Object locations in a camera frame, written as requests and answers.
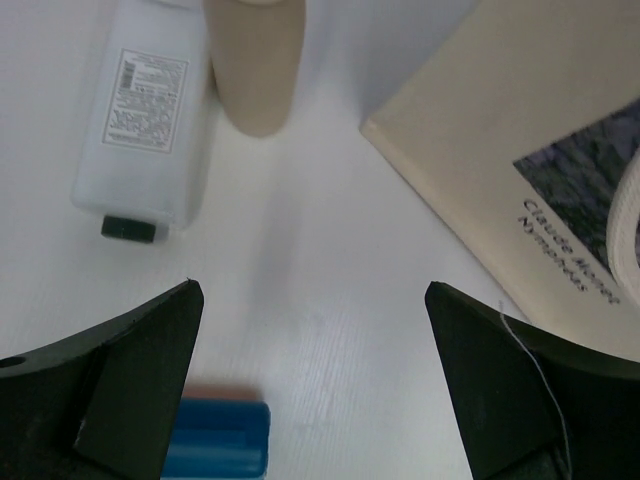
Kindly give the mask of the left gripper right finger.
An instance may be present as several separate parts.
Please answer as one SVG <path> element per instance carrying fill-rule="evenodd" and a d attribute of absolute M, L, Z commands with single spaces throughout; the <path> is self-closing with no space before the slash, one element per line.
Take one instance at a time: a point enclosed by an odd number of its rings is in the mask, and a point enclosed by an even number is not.
<path fill-rule="evenodd" d="M 473 478 L 638 478 L 638 363 L 442 282 L 425 306 Z"/>

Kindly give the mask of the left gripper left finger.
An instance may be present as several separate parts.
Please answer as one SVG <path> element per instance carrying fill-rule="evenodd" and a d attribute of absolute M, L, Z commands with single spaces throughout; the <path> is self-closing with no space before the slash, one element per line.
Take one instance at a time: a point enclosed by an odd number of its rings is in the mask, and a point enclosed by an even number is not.
<path fill-rule="evenodd" d="M 204 308 L 186 280 L 1 361 L 4 479 L 158 479 Z"/>

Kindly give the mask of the beige pump bottle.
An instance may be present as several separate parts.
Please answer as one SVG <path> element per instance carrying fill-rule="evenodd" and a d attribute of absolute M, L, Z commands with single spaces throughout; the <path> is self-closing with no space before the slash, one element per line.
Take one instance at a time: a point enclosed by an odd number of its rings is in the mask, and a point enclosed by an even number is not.
<path fill-rule="evenodd" d="M 266 137 L 286 123 L 301 62 L 304 1 L 202 3 L 218 96 L 242 133 Z"/>

